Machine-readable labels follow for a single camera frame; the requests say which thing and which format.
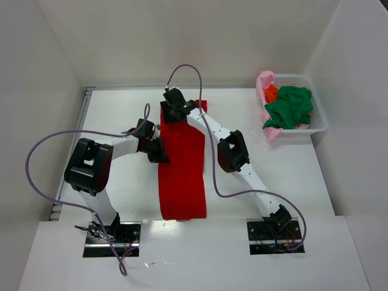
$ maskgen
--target wire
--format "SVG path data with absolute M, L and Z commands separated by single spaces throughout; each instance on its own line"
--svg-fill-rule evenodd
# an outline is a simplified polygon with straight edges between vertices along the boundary
M 206 113 L 202 113 L 202 106 L 201 106 L 201 103 L 202 103 L 202 76 L 201 76 L 199 70 L 196 67 L 194 67 L 193 65 L 181 64 L 181 65 L 177 66 L 174 69 L 174 71 L 171 73 L 171 76 L 170 76 L 169 80 L 167 81 L 167 85 L 166 86 L 170 85 L 170 82 L 171 82 L 172 77 L 174 76 L 175 72 L 179 68 L 181 68 L 181 67 L 190 67 L 190 68 L 194 69 L 194 71 L 198 74 L 198 78 L 199 78 L 199 112 L 201 113 L 202 119 L 203 119 L 204 124 L 205 124 L 206 129 L 207 129 L 207 133 L 208 133 L 209 138 L 210 138 L 210 146 L 212 148 L 213 185 L 214 185 L 215 192 L 217 193 L 217 195 L 219 197 L 222 197 L 222 198 L 234 197 L 234 196 L 238 196 L 238 195 L 242 195 L 242 194 L 246 194 L 246 193 L 266 193 L 266 194 L 278 197 L 278 198 L 284 200 L 285 202 L 287 202 L 288 204 L 290 204 L 296 210 L 296 212 L 298 212 L 299 216 L 302 219 L 303 226 L 304 226 L 304 232 L 303 232 L 302 240 L 297 245 L 295 245 L 294 247 L 289 247 L 289 246 L 287 247 L 287 250 L 289 250 L 289 251 L 297 250 L 298 248 L 300 248 L 303 245 L 303 242 L 304 242 L 304 240 L 306 238 L 306 235 L 307 235 L 307 224 L 306 224 L 306 220 L 303 217 L 303 214 L 300 212 L 300 210 L 290 200 L 288 200 L 287 198 L 285 198 L 285 197 L 283 197 L 283 196 L 281 196 L 281 195 L 279 195 L 277 193 L 273 193 L 273 192 L 270 192 L 270 191 L 267 191 L 267 190 L 245 190 L 245 191 L 240 191 L 240 192 L 236 192 L 236 193 L 229 194 L 229 195 L 222 195 L 219 192 L 218 187 L 217 187 L 217 181 L 216 181 L 215 149 L 214 149 L 212 131 L 210 130 L 210 127 L 209 127 L 209 125 L 208 125 L 208 123 L 207 123 L 207 121 L 205 119 Z
M 28 152 L 27 154 L 27 157 L 25 159 L 25 175 L 27 177 L 27 180 L 28 182 L 30 183 L 32 189 L 34 189 L 34 191 L 41 195 L 43 198 L 53 202 L 53 203 L 57 203 L 57 204 L 63 204 L 63 205 L 68 205 L 68 206 L 73 206 L 73 207 L 78 207 L 78 208 L 82 208 L 82 209 L 85 209 L 85 210 L 88 210 L 89 212 L 92 213 L 92 215 L 95 216 L 95 218 L 97 218 L 101 228 L 102 228 L 102 232 L 104 233 L 105 237 L 106 237 L 106 240 L 109 244 L 109 247 L 111 248 L 113 254 L 115 255 L 116 259 L 118 260 L 119 262 L 119 269 L 120 269 L 120 272 L 123 276 L 127 276 L 128 273 L 127 273 L 127 269 L 125 268 L 125 265 L 123 263 L 123 260 L 125 258 L 126 255 L 128 255 L 133 249 L 135 249 L 136 247 L 130 247 L 126 252 L 124 252 L 124 254 L 120 256 L 117 254 L 116 250 L 115 250 L 115 247 L 113 246 L 109 236 L 108 236 L 108 232 L 104 226 L 104 223 L 102 222 L 101 218 L 99 217 L 99 215 L 91 208 L 87 207 L 87 206 L 84 206 L 84 205 L 81 205 L 81 204 L 76 204 L 76 203 L 71 203 L 71 202 L 65 202 L 65 201 L 60 201 L 60 200 L 57 200 L 57 199 L 54 199 L 54 198 L 51 198 L 49 196 L 47 196 L 46 194 L 44 194 L 43 192 L 41 192 L 37 186 L 34 184 L 34 182 L 32 181 L 31 179 L 31 175 L 30 175 L 30 159 L 31 159 L 31 156 L 33 154 L 33 152 L 36 150 L 36 148 L 42 144 L 44 141 L 48 140 L 49 138 L 52 138 L 54 136 L 57 136 L 57 135 L 63 135 L 65 133 L 93 133 L 93 134 L 96 134 L 96 135 L 104 135 L 104 136 L 111 136 L 111 137 L 114 137 L 114 138 L 122 138 L 122 137 L 126 137 L 126 136 L 130 136 L 130 135 L 134 135 L 136 132 L 138 132 L 141 127 L 146 123 L 149 115 L 150 115 L 150 110 L 151 110 L 151 106 L 149 103 L 147 103 L 144 107 L 144 120 L 142 123 L 140 123 L 140 125 L 134 129 L 133 131 L 129 132 L 128 134 L 125 134 L 125 135 L 114 135 L 112 133 L 105 133 L 105 132 L 96 132 L 94 130 L 78 130 L 78 129 L 70 129 L 70 130 L 62 130 L 60 132 L 55 132 L 55 133 L 52 133 L 51 135 L 47 135 L 45 136 L 44 138 L 42 138 L 41 140 L 39 140 L 31 149 L 30 151 Z

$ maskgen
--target gray wall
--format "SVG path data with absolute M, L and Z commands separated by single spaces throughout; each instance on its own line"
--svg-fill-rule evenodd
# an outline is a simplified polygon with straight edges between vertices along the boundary
M 0 1 L 0 282 L 17 290 L 40 220 L 50 205 L 24 175 L 29 148 L 75 126 L 83 89 L 35 1 Z M 42 146 L 33 179 L 55 196 L 71 136 Z
M 165 84 L 178 64 L 205 84 L 302 73 L 338 0 L 37 0 L 87 86 Z M 197 84 L 182 69 L 180 84 Z
M 305 72 L 329 119 L 313 137 L 319 163 L 373 291 L 388 285 L 387 32 L 379 0 L 342 0 Z

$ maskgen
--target white plastic basket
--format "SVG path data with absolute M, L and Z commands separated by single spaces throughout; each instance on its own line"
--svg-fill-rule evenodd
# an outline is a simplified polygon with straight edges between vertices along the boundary
M 293 74 L 276 74 L 275 75 L 275 87 L 280 88 L 282 86 L 295 86 L 305 87 L 311 91 L 313 104 L 313 111 L 310 112 L 311 124 L 306 129 L 284 129 L 278 136 L 293 136 L 295 134 L 312 135 L 315 132 L 323 132 L 327 130 L 327 118 L 324 113 L 321 101 L 319 100 L 318 92 L 310 78 L 304 75 Z

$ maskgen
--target purple cable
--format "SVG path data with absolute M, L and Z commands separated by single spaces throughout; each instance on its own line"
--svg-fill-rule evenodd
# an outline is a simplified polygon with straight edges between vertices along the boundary
M 133 131 L 129 132 L 128 134 L 126 135 L 114 135 L 114 134 L 111 134 L 111 133 L 105 133 L 105 132 L 96 132 L 94 130 L 78 130 L 78 129 L 70 129 L 70 130 L 62 130 L 60 132 L 55 132 L 55 133 L 52 133 L 51 135 L 47 135 L 45 136 L 44 138 L 42 138 L 40 141 L 38 141 L 32 148 L 31 150 L 28 152 L 28 155 L 27 155 L 27 158 L 25 159 L 25 175 L 27 177 L 27 180 L 28 182 L 30 183 L 32 189 L 34 189 L 34 191 L 36 193 L 38 193 L 39 195 L 41 195 L 43 198 L 53 202 L 53 203 L 58 203 L 58 204 L 63 204 L 63 205 L 68 205 L 68 206 L 73 206 L 73 207 L 78 207 L 78 208 L 82 208 L 82 209 L 85 209 L 85 210 L 88 210 L 90 211 L 92 214 L 95 215 L 95 217 L 97 218 L 101 228 L 102 228 L 102 232 L 104 232 L 104 235 L 106 237 L 106 240 L 113 252 L 113 254 L 115 255 L 115 257 L 117 258 L 117 260 L 119 261 L 119 269 L 120 269 L 120 272 L 123 276 L 127 276 L 127 269 L 125 268 L 125 265 L 123 263 L 123 259 L 125 258 L 125 256 L 127 256 L 130 251 L 132 251 L 133 249 L 135 249 L 136 247 L 132 247 L 132 248 L 129 248 L 126 252 L 124 252 L 124 254 L 120 256 L 117 254 L 116 250 L 115 250 L 115 247 L 113 246 L 111 240 L 109 239 L 109 236 L 108 236 L 108 233 L 107 233 L 107 230 L 104 226 L 104 223 L 102 222 L 101 218 L 99 217 L 99 215 L 91 208 L 87 207 L 87 206 L 84 206 L 84 205 L 80 205 L 80 204 L 76 204 L 76 203 L 70 203 L 70 202 L 65 202 L 65 201 L 60 201 L 60 200 L 57 200 L 57 199 L 54 199 L 54 198 L 51 198 L 49 196 L 47 196 L 46 194 L 44 194 L 43 192 L 41 192 L 37 186 L 34 184 L 34 182 L 32 181 L 31 179 L 31 175 L 30 175 L 30 159 L 31 159 L 31 156 L 32 156 L 32 153 L 36 150 L 36 148 L 41 144 L 43 143 L 44 141 L 48 140 L 49 138 L 52 138 L 54 136 L 57 136 L 57 135 L 62 135 L 62 134 L 65 134 L 65 133 L 94 133 L 96 135 L 104 135 L 104 136 L 111 136 L 113 138 L 122 138 L 123 136 L 130 136 L 130 135 L 134 135 L 137 131 L 140 130 L 140 128 L 146 123 L 149 115 L 150 115 L 150 110 L 151 110 L 151 106 L 149 103 L 147 103 L 144 107 L 144 120 L 142 123 L 140 123 L 140 125 L 134 129 Z
M 177 66 L 174 69 L 174 71 L 171 73 L 171 76 L 170 76 L 169 80 L 167 81 L 167 86 L 170 85 L 171 79 L 174 76 L 175 72 L 179 68 L 181 68 L 181 67 L 190 67 L 190 68 L 194 69 L 194 71 L 196 71 L 196 73 L 198 74 L 198 78 L 199 78 L 199 112 L 202 114 L 202 106 L 201 106 L 201 103 L 202 103 L 202 76 L 201 76 L 199 70 L 196 67 L 194 67 L 193 65 L 190 65 L 190 64 L 181 64 L 181 65 Z M 210 146 L 212 148 L 213 185 L 214 185 L 214 190 L 217 193 L 217 195 L 219 197 L 222 197 L 222 198 L 229 198 L 229 197 L 234 197 L 234 196 L 238 196 L 238 195 L 242 195 L 242 194 L 246 194 L 246 193 L 266 193 L 266 194 L 269 194 L 269 195 L 272 195 L 272 196 L 275 196 L 275 197 L 278 197 L 278 198 L 284 200 L 285 202 L 290 204 L 296 210 L 296 212 L 298 212 L 299 216 L 302 219 L 303 226 L 304 226 L 304 232 L 303 232 L 303 236 L 302 236 L 301 241 L 297 245 L 295 245 L 295 246 L 294 245 L 287 246 L 287 250 L 294 251 L 294 250 L 297 250 L 298 248 L 300 248 L 303 245 L 303 242 L 306 239 L 306 235 L 307 235 L 306 220 L 304 219 L 304 217 L 303 217 L 302 213 L 300 212 L 300 210 L 294 205 L 294 203 L 289 201 L 287 198 L 285 198 L 285 197 L 283 197 L 283 196 L 281 196 L 281 195 L 279 195 L 277 193 L 269 192 L 269 191 L 266 191 L 266 190 L 253 190 L 252 189 L 252 190 L 245 190 L 245 191 L 236 192 L 236 193 L 229 194 L 229 195 L 222 195 L 219 192 L 218 187 L 217 187 L 217 181 L 216 181 L 216 158 L 215 158 L 216 155 L 215 155 L 215 149 L 214 149 L 214 144 L 213 144 L 212 131 L 210 130 L 210 127 L 209 127 L 209 125 L 208 125 L 208 123 L 207 123 L 207 121 L 205 119 L 205 114 L 202 115 L 202 119 L 203 119 L 204 124 L 206 126 L 207 133 L 209 134 Z

